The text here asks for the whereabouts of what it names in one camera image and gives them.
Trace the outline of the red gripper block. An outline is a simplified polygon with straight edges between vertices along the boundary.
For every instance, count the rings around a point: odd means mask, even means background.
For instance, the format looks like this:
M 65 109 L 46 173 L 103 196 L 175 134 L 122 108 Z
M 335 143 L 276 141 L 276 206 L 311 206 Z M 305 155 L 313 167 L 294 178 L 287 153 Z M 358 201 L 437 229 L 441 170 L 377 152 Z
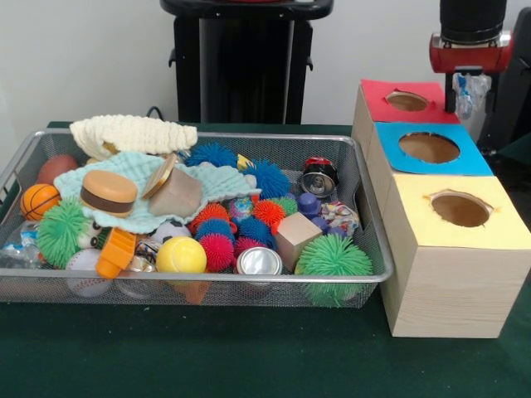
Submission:
M 485 112 L 493 113 L 499 88 L 500 74 L 506 70 L 512 55 L 514 40 L 511 31 L 502 31 L 493 41 L 464 45 L 446 41 L 440 33 L 433 33 L 429 46 L 431 68 L 445 74 L 445 111 L 455 113 L 456 94 L 453 73 L 463 68 L 479 68 L 490 78 L 485 96 Z

